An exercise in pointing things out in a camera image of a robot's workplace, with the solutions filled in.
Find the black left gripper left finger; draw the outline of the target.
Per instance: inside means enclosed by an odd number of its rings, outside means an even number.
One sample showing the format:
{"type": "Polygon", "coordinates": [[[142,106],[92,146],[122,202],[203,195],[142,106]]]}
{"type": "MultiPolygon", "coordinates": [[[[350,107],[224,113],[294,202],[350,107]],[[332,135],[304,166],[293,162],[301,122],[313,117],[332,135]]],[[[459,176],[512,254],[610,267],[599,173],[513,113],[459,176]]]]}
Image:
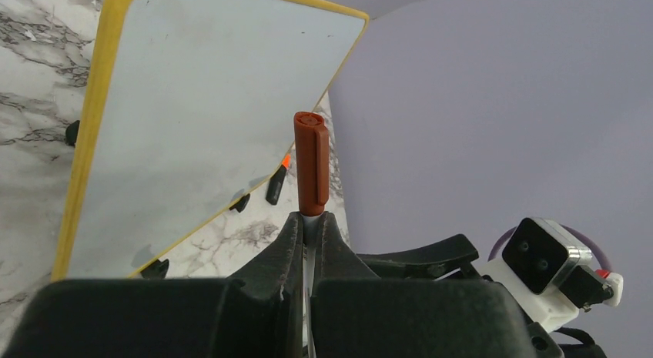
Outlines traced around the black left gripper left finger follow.
{"type": "Polygon", "coordinates": [[[7,357],[299,357],[303,220],[226,278],[71,279],[41,289],[7,357]]]}

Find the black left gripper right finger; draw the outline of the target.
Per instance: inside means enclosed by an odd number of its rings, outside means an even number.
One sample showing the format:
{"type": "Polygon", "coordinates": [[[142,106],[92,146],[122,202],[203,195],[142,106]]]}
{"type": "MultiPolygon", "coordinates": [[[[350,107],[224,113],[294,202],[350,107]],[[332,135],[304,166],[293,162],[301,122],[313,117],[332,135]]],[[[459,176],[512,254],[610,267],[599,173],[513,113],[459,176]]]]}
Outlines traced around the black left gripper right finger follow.
{"type": "Polygon", "coordinates": [[[457,234],[408,251],[356,254],[334,214],[315,237],[311,333],[318,357],[533,357],[521,311],[482,279],[457,234]]]}

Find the brown marker cap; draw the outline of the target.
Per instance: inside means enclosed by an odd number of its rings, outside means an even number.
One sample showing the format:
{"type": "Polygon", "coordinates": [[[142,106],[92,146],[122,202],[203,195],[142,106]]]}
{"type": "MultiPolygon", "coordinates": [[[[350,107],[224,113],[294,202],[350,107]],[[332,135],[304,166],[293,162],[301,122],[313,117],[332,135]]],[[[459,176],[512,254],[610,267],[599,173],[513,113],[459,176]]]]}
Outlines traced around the brown marker cap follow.
{"type": "Polygon", "coordinates": [[[293,117],[299,211],[319,216],[330,195],[330,135],[321,115],[297,112],[293,117]]]}

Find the yellow framed whiteboard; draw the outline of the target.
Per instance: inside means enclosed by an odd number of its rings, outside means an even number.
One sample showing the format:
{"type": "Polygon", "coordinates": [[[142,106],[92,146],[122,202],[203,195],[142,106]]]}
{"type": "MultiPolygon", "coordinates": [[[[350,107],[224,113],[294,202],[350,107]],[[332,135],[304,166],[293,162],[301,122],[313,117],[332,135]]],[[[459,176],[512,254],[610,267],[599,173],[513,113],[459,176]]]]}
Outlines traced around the yellow framed whiteboard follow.
{"type": "Polygon", "coordinates": [[[326,0],[105,0],[52,279],[134,276],[268,180],[368,22],[326,0]]]}

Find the white brown whiteboard marker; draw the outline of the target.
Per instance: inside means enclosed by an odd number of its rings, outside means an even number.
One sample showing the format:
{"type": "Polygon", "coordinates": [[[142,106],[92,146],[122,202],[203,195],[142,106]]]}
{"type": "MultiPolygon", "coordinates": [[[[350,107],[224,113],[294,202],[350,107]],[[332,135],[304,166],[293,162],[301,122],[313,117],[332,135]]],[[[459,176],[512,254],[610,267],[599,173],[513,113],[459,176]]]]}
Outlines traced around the white brown whiteboard marker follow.
{"type": "Polygon", "coordinates": [[[316,357],[316,349],[313,338],[313,312],[311,304],[311,296],[313,293],[313,281],[315,275],[316,265],[316,243],[317,243],[317,227],[319,216],[306,216],[303,217],[303,242],[305,248],[305,260],[303,267],[304,278],[304,302],[306,305],[306,331],[307,331],[307,346],[308,357],[316,357]]]}

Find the black marker orange cap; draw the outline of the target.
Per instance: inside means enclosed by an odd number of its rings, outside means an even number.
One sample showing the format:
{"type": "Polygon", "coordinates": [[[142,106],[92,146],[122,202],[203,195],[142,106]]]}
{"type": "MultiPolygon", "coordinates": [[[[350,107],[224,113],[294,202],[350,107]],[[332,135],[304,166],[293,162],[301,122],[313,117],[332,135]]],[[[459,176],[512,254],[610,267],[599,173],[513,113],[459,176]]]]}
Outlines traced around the black marker orange cap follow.
{"type": "Polygon", "coordinates": [[[290,167],[290,154],[287,153],[283,158],[283,161],[281,162],[281,166],[272,175],[268,183],[268,188],[266,191],[266,201],[272,206],[275,206],[279,201],[280,193],[282,191],[283,184],[285,182],[286,174],[289,167],[290,167]]]}

